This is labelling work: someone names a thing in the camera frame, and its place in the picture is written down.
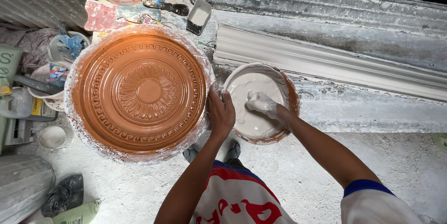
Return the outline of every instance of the decorative flower pattern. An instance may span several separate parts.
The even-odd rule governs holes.
[[[161,86],[161,96],[152,103],[138,99],[137,89],[145,80],[154,80]],[[164,68],[153,65],[143,65],[127,74],[120,85],[120,98],[123,107],[134,117],[142,119],[158,118],[174,105],[177,89],[174,78]]]

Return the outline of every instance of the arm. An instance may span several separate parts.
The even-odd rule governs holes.
[[[270,118],[282,122],[343,189],[359,179],[377,181],[381,184],[377,176],[348,148],[298,118],[263,92],[251,92],[249,99],[247,102],[249,109],[263,112]]]
[[[214,91],[208,93],[212,131],[210,138],[189,164],[161,204],[154,224],[189,223],[202,196],[217,152],[234,126],[236,114],[231,96],[223,92],[223,101]]]

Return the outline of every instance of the black plastic bag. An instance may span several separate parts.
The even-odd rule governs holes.
[[[43,217],[51,217],[82,205],[84,201],[84,179],[82,174],[64,178],[45,197],[40,207]]]

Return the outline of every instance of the hand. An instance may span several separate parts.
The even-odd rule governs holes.
[[[249,110],[256,110],[264,113],[269,118],[278,119],[276,113],[277,102],[273,101],[264,92],[249,91],[249,101],[245,104]]]
[[[219,85],[211,84],[208,92],[208,104],[211,117],[211,134],[216,134],[225,140],[236,122],[236,113],[230,92],[225,90],[220,99]]]

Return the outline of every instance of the concrete floor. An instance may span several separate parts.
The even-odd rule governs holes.
[[[64,114],[55,122],[68,125]],[[206,132],[198,147],[207,139]],[[447,154],[424,133],[329,133],[365,162],[396,196],[425,223],[447,223]],[[231,134],[221,147],[222,160]],[[294,136],[276,144],[256,146],[240,141],[242,163],[275,193],[298,223],[340,223],[343,190],[306,152]],[[105,160],[79,138],[66,148],[49,151],[36,143],[16,153],[37,154],[54,169],[56,181],[71,174],[84,176],[84,202],[102,200],[92,224],[151,223],[166,194],[188,163],[178,155],[155,166],[126,166]]]

